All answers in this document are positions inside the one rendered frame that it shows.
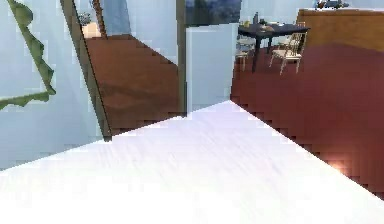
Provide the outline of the cream wooden chair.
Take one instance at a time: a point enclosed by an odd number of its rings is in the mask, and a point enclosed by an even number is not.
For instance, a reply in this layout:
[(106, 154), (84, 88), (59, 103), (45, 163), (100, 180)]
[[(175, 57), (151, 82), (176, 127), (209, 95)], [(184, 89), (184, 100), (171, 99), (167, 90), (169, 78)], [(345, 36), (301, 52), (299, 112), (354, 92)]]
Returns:
[(281, 60), (280, 72), (282, 74), (284, 68), (290, 61), (296, 63), (296, 71), (299, 71), (300, 62), (303, 58), (307, 34), (306, 33), (293, 33), (283, 47), (278, 47), (272, 51), (269, 66), (272, 66), (275, 58)]
[(255, 48), (255, 44), (256, 40), (254, 38), (242, 35), (237, 37), (236, 58), (240, 60), (242, 70), (245, 70), (247, 57)]

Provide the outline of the black dining table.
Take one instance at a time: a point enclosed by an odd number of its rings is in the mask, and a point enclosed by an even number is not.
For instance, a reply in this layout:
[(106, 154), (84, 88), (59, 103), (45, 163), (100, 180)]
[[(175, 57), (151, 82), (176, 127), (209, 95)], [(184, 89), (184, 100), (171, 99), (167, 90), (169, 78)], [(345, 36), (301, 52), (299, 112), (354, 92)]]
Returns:
[(268, 40), (267, 51), (270, 51), (273, 38), (292, 35), (294, 33), (306, 33), (310, 30), (309, 27), (298, 26), (295, 24), (284, 24), (284, 25), (271, 24), (270, 27), (271, 29), (266, 29), (266, 28), (263, 28), (261, 24), (251, 24), (248, 27), (245, 27), (244, 25), (240, 25), (238, 28), (239, 35), (251, 37), (256, 40), (253, 58), (252, 58), (252, 72), (255, 72), (256, 70), (260, 45), (263, 39)]

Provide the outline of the cream plant pot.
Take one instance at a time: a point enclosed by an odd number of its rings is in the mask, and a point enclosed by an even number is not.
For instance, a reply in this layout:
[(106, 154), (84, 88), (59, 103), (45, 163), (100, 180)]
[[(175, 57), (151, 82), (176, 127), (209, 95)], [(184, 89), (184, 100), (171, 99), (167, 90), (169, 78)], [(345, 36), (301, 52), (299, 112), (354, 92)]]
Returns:
[(83, 26), (82, 32), (85, 38), (95, 38), (101, 36), (96, 22), (90, 22), (89, 24)]

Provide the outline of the brown wooden cabinet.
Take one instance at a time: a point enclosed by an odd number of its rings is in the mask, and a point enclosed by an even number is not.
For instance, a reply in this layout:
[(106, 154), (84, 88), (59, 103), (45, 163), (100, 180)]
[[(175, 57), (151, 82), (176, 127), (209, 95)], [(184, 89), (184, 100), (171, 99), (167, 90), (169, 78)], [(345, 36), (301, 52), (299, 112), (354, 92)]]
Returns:
[(337, 43), (384, 52), (383, 11), (300, 9), (297, 20), (309, 28), (308, 46)]

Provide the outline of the dark object on cabinet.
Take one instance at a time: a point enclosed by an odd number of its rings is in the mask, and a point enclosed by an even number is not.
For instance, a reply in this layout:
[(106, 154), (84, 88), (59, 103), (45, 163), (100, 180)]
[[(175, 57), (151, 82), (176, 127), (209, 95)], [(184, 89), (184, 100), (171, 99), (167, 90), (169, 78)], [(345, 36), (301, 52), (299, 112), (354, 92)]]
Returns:
[(315, 8), (316, 9), (324, 9), (324, 8), (332, 8), (339, 9), (348, 7), (349, 4), (344, 2), (343, 0), (316, 0)]

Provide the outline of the dark framed wall picture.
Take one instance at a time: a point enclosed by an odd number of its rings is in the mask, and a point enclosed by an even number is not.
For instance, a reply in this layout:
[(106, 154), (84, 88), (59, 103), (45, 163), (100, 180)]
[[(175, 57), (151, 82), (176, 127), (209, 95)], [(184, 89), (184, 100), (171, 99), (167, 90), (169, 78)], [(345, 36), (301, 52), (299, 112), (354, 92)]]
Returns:
[(186, 0), (187, 27), (237, 23), (242, 0)]

